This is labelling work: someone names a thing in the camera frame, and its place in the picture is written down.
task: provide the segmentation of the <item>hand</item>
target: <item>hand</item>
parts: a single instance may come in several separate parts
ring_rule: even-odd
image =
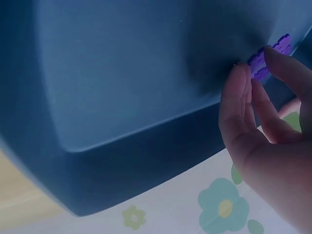
[[[265,61],[302,102],[302,133],[280,119],[283,113],[261,83],[251,80],[246,64],[235,66],[224,86],[219,127],[245,182],[300,231],[312,233],[312,71],[270,47]],[[256,129],[253,107],[266,137]]]

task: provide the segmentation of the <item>purple object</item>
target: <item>purple object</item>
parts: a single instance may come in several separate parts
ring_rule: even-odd
[[[278,40],[278,42],[273,46],[273,49],[280,52],[281,54],[289,55],[292,51],[290,43],[291,36],[286,34]],[[269,74],[269,70],[264,60],[264,47],[261,48],[257,54],[251,56],[247,63],[250,66],[253,78],[262,80]]]

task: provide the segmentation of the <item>purple foam piece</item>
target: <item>purple foam piece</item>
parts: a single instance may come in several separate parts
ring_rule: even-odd
[[[292,38],[289,34],[282,36],[273,46],[273,49],[280,52],[281,54],[289,55],[292,51],[292,47],[290,45],[291,39]],[[266,67],[264,60],[264,47],[261,48],[257,54],[251,56],[247,63],[250,66],[253,78],[262,80],[269,74],[269,70]]]

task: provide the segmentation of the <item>yellow flower center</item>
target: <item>yellow flower center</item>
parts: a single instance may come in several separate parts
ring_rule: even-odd
[[[233,204],[229,200],[223,200],[219,204],[219,215],[222,218],[226,218],[227,216],[229,216],[232,213],[232,210],[233,210]]]

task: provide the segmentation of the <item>finger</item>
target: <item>finger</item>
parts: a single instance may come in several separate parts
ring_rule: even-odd
[[[299,99],[307,97],[312,90],[312,71],[309,68],[268,46],[265,48],[264,58],[269,71],[285,82]]]
[[[299,98],[295,98],[291,100],[289,103],[285,104],[280,111],[278,112],[278,116],[280,118],[284,118],[292,112],[300,112],[301,101]]]
[[[253,105],[260,117],[262,129],[274,144],[294,143],[301,140],[301,133],[295,131],[287,122],[280,119],[263,86],[252,80]]]
[[[246,158],[268,141],[257,129],[250,129],[242,114],[242,103],[246,99],[246,84],[250,75],[246,64],[231,71],[224,86],[219,115],[219,127],[224,143],[237,167],[244,167]]]
[[[247,127],[251,130],[256,128],[255,119],[254,119],[254,109],[252,106],[252,83],[251,79],[251,70],[249,67],[245,68],[246,76],[248,77],[246,86],[245,86],[245,112],[244,120]]]

